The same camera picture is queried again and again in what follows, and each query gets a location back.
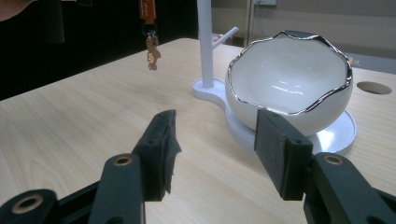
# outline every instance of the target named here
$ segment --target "light wood tabletop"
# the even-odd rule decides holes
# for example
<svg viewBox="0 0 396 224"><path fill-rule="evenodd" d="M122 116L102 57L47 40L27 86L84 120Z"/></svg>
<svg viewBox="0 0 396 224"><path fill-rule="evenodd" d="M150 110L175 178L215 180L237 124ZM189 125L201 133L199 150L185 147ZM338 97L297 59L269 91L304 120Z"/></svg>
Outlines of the light wood tabletop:
<svg viewBox="0 0 396 224"><path fill-rule="evenodd" d="M154 115L175 109L182 152L172 193L146 203L147 223L306 223L303 203L283 202L257 156L229 134L224 111L192 95L199 41L158 50L156 72L144 51L0 102L0 204L29 189L61 199L90 185L107 159L132 151ZM216 78L241 50L214 50ZM346 157L373 187L396 195L396 76L353 72L347 110L358 135ZM363 81L393 92L363 91Z"/></svg>

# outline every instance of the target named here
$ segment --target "white stand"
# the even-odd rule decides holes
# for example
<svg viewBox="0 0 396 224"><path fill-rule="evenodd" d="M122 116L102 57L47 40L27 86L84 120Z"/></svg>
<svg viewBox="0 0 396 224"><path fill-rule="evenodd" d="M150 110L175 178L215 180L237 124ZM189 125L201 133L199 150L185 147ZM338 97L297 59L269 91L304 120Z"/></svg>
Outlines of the white stand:
<svg viewBox="0 0 396 224"><path fill-rule="evenodd" d="M198 22L201 47L202 79L193 83L192 94L202 100L210 101L224 109L227 127L233 138L248 151L254 151L255 132L240 121L228 105L224 82L213 78L212 50L224 42L238 28L234 27L218 41L212 41L212 15L210 0L197 0ZM356 124L346 111L325 130L308 136L314 145L314 153L333 152L346 154L356 136Z"/></svg>

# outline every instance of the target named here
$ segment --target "bowl rim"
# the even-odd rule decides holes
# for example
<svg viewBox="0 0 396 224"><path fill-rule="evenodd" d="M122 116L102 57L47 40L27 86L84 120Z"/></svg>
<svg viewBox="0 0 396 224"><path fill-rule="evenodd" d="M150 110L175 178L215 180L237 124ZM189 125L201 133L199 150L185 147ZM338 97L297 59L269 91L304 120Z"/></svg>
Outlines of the bowl rim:
<svg viewBox="0 0 396 224"><path fill-rule="evenodd" d="M234 64L255 44L261 43L261 42L265 42L265 41L269 41L272 39L275 39L277 37L280 36L286 36L288 38L291 39L297 39L297 40L314 40L314 41L318 41L322 44L324 44L326 47L328 47L330 50L334 51L337 54L340 54L345 60L346 60L346 80L344 85L337 87L335 89L332 89L330 91L325 92L323 95L321 95L312 105L309 105L307 108L302 109L300 111L297 112L282 112L282 111L278 111L275 110L273 108L264 106L264 105L258 105L258 104L253 104L247 101L242 100L241 98L239 98L235 91L233 90L233 84L232 84L232 79L231 79L231 75L232 75L232 70L233 70L233 66ZM320 36L320 35L314 35L311 33L307 33L307 32L300 32L300 31L291 31L291 30L284 30L281 31L279 34L275 35L275 36L271 36L271 37L267 37L267 38L261 38L261 39L257 39L253 42L251 42L249 45L247 45L246 48L244 48L241 53L239 53L231 62L230 65L228 66L227 69L227 79L228 79L228 86L230 87L230 91L233 95L233 98L241 103L244 104L248 104L248 105L254 105L257 106L260 109L266 109L272 112L275 112L277 114L281 114L281 115L300 115L300 114L304 114L304 113L308 113L310 111L312 111L313 109L315 109L317 106L319 106L322 102L324 102L327 98L329 98L330 96L336 94L339 91L343 91L344 89L348 88L351 83L352 83L352 67L350 65L349 59L348 57L338 48L336 48L334 45L332 45L327 39L325 39L324 37Z"/></svg>

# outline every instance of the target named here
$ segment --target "white bowl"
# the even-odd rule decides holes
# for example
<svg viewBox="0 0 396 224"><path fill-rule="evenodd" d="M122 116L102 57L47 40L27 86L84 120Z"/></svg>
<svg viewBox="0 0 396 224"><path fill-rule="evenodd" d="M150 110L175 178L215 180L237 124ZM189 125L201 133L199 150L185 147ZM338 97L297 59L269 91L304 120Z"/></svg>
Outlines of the white bowl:
<svg viewBox="0 0 396 224"><path fill-rule="evenodd" d="M302 134L317 133L346 109L352 93L347 57L319 35L283 31L254 41L231 63L231 110L256 129L259 108L282 115Z"/></svg>

